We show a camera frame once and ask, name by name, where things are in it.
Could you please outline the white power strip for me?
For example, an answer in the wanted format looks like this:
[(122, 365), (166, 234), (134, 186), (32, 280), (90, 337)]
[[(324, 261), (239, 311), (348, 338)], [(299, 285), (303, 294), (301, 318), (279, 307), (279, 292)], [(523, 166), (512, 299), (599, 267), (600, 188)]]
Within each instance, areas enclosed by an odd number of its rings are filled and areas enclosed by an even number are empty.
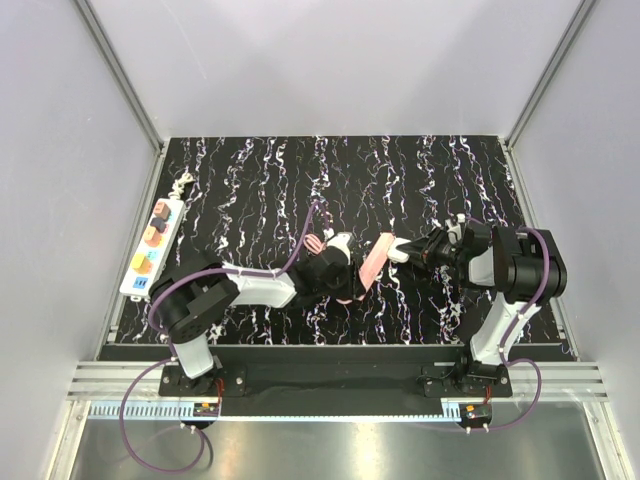
[(183, 220), (185, 202), (159, 199), (125, 270), (119, 293), (134, 302), (149, 299), (151, 286), (161, 276), (169, 251)]

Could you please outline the white square plug adapter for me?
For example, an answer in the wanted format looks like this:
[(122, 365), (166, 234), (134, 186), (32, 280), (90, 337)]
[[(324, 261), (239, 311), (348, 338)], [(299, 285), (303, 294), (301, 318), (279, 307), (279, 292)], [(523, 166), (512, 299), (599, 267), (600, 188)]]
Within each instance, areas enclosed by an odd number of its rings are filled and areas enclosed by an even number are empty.
[(387, 250), (387, 258), (394, 263), (407, 263), (409, 254), (401, 250), (401, 246), (409, 244), (410, 240), (395, 238)]

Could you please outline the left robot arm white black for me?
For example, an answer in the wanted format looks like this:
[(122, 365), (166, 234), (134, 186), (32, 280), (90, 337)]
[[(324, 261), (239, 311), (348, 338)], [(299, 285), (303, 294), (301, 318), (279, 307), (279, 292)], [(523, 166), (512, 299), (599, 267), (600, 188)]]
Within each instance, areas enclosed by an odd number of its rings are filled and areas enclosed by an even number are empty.
[(203, 396), (216, 382), (207, 331), (228, 308), (303, 308), (325, 297), (350, 303), (363, 299), (378, 274), (372, 259), (359, 264), (337, 246), (275, 270), (240, 268), (203, 256), (155, 282), (148, 322), (168, 337), (171, 359), (183, 370), (181, 384)]

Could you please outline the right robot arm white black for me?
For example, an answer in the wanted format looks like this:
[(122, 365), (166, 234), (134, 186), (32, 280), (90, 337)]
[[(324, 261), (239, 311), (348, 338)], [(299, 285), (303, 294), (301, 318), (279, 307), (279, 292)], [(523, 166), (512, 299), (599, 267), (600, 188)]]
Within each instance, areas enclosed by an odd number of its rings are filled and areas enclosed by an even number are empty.
[(418, 240), (394, 240), (387, 256), (424, 271), (446, 267), (460, 286), (496, 293), (482, 326), (448, 375), (470, 397), (501, 381), (520, 332), (564, 293), (568, 280), (549, 230), (489, 226), (463, 215)]

